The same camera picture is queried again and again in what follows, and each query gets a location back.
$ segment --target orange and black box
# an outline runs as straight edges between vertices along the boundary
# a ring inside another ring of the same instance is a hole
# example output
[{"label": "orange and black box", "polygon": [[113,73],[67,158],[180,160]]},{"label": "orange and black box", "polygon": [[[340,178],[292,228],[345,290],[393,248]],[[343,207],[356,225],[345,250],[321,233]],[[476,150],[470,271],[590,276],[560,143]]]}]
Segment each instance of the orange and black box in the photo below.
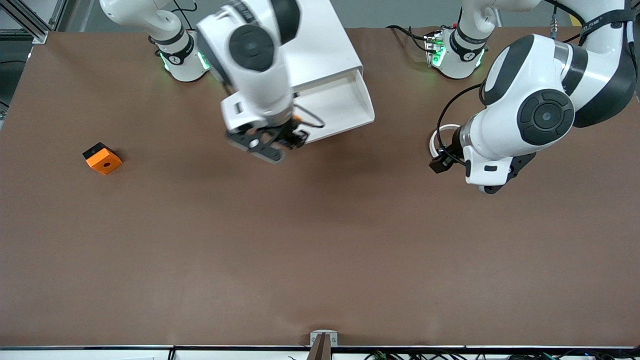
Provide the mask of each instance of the orange and black box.
[{"label": "orange and black box", "polygon": [[122,160],[103,143],[95,144],[91,149],[82,153],[86,163],[101,174],[108,174],[122,165]]}]

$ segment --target brown tabletop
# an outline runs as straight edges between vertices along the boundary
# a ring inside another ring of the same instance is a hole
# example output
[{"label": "brown tabletop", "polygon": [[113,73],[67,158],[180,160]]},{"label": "brown tabletop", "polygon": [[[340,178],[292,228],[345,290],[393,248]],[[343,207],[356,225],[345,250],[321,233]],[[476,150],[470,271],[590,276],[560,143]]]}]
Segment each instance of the brown tabletop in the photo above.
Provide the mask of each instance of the brown tabletop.
[{"label": "brown tabletop", "polygon": [[[454,81],[350,29],[375,122],[280,165],[230,146],[220,86],[174,81],[145,34],[51,33],[0,132],[0,345],[637,345],[635,100],[497,195],[428,167],[445,103],[532,31],[498,29]],[[96,142],[124,158],[108,176]]]}]

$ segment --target gray floor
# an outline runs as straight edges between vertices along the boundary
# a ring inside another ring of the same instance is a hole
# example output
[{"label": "gray floor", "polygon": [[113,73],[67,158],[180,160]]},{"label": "gray floor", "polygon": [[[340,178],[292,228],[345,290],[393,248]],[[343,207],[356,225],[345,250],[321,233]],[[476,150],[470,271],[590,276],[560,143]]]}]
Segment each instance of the gray floor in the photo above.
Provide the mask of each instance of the gray floor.
[{"label": "gray floor", "polygon": [[[177,0],[183,8],[192,8],[192,0]],[[228,0],[200,0],[196,12],[185,12],[192,25],[226,4]],[[342,24],[347,28],[383,28],[397,24],[407,27],[452,24],[458,19],[460,3],[452,0],[331,0]],[[175,9],[170,3],[167,10]],[[548,26],[553,6],[541,3],[527,13],[502,13],[505,26]],[[562,26],[570,26],[569,16],[559,13]],[[102,12],[98,0],[77,0],[65,31],[139,31],[124,28],[111,22]],[[28,41],[2,41],[0,37],[0,61],[25,60],[31,49]],[[23,65],[0,65],[0,101],[10,103]]]}]

